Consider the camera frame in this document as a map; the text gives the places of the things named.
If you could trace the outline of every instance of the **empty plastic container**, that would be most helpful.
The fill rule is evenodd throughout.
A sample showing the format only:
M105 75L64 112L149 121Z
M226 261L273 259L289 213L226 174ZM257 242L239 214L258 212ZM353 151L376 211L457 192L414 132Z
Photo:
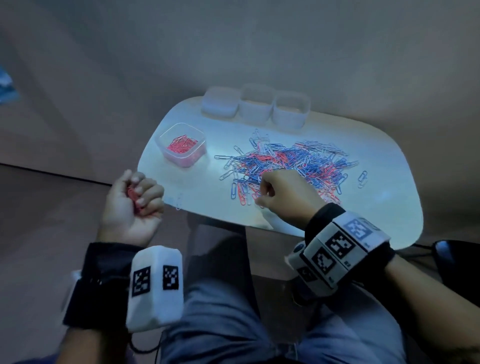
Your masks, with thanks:
M173 139L182 135L187 135L188 138L197 140L197 143L185 153L175 153L168 149ZM159 137L155 138L155 142L166 159L184 168L192 166L207 152L205 134L184 122L179 122L172 126Z
M240 91L239 113L246 121L264 124L272 113L275 90L266 85L246 84Z
M202 112L221 118L233 118L239 108L240 90L231 87L209 87L202 98Z
M278 91L272 121L282 129L300 129L310 112L310 98L293 91Z

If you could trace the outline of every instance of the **person's right arm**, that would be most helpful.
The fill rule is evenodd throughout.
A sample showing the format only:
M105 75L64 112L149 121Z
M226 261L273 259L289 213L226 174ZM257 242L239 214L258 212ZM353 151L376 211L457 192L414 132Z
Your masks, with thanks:
M294 170L266 172L260 187L255 203L302 230L326 205ZM480 364L480 308L397 255L365 284L436 359Z

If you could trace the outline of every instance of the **person's left arm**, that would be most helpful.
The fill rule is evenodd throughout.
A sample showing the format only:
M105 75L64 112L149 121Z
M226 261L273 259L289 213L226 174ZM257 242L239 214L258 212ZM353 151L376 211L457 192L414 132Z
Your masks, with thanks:
M128 186L139 195L138 213L127 196ZM161 222L164 189L143 173L127 170L112 185L98 228L96 242L124 243L145 248ZM60 346L57 364L123 363L129 342L127 329L69 328Z

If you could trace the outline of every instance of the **hand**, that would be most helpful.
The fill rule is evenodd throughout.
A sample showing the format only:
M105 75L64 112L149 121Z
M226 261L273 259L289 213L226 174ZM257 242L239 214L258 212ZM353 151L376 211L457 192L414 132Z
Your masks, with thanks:
M259 206L276 213L296 228L305 230L312 217L326 205L315 188L296 170L275 170L262 174Z
M127 196L129 185L139 195L141 210L134 214L134 202ZM140 172L126 170L108 192L96 241L146 247L152 240L164 210L164 188Z

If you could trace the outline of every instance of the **person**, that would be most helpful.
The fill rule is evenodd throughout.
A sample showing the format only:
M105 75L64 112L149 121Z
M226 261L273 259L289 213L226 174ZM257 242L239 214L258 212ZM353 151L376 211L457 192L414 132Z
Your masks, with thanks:
M125 194L129 185L140 195L137 215ZM126 171L108 193L96 241L146 247L161 222L163 192L142 173ZM261 193L256 204L305 230L306 239L318 233L316 219L329 205L296 171L264 173ZM372 254L376 261L353 277L363 288L346 283L318 302L300 342L273 344L258 314L244 227L210 219L189 225L191 242L208 240L213 248L189 262L183 316L162 334L162 363L405 363L402 330L438 362L480 363L480 308L389 247L392 254ZM122 363L128 342L124 328L70 327L54 359Z

